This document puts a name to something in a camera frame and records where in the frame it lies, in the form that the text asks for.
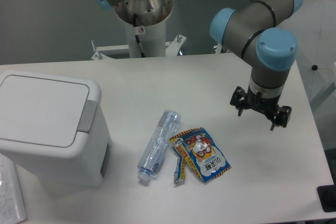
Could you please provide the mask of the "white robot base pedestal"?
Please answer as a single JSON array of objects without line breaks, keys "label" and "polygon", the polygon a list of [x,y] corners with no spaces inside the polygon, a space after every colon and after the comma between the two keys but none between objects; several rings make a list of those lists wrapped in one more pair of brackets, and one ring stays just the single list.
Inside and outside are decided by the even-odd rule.
[{"label": "white robot base pedestal", "polygon": [[125,27],[130,58],[165,56],[172,0],[123,0],[114,8]]}]

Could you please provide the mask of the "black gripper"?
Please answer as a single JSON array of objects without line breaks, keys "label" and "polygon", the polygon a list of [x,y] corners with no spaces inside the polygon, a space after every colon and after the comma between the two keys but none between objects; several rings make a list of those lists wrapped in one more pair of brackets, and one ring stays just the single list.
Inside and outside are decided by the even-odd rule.
[{"label": "black gripper", "polygon": [[245,92],[242,87],[238,86],[232,95],[230,105],[237,109],[238,116],[248,109],[264,114],[271,121],[270,130],[273,131],[275,127],[287,127],[292,111],[290,106],[279,107],[279,99],[280,95],[274,98],[262,98],[254,94],[250,88]]}]

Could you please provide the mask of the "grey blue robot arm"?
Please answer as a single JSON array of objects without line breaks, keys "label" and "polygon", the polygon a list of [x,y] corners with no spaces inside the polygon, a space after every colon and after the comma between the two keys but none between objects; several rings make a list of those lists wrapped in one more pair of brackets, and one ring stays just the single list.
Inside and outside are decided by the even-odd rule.
[{"label": "grey blue robot arm", "polygon": [[[172,0],[95,0],[102,9],[114,8],[124,22],[130,57],[166,56],[165,22]],[[278,104],[298,49],[293,33],[279,28],[303,0],[249,0],[241,11],[220,10],[210,25],[210,35],[252,68],[247,90],[236,88],[231,98],[238,112],[252,109],[273,127],[286,127],[291,107]]]}]

